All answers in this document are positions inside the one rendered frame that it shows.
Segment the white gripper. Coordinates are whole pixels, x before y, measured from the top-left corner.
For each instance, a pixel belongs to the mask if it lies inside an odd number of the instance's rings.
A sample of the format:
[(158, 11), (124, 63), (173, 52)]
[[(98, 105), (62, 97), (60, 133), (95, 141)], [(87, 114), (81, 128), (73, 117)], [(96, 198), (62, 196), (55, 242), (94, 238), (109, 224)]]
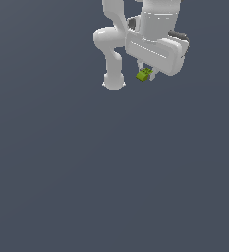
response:
[(125, 50), (138, 60), (139, 71), (143, 69), (143, 63), (152, 67), (148, 79), (153, 81), (157, 71), (173, 76), (181, 70), (187, 52), (187, 42), (172, 36), (148, 41), (137, 31), (128, 30)]

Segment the small green block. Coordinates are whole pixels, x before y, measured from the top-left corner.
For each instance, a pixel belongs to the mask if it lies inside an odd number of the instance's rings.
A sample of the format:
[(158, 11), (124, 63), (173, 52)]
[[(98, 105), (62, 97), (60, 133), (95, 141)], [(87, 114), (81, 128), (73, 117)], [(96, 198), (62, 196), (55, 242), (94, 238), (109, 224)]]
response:
[(151, 69), (143, 68), (143, 69), (140, 69), (140, 71), (136, 74), (136, 78), (143, 82), (143, 81), (146, 81), (150, 77), (151, 73), (152, 73)]

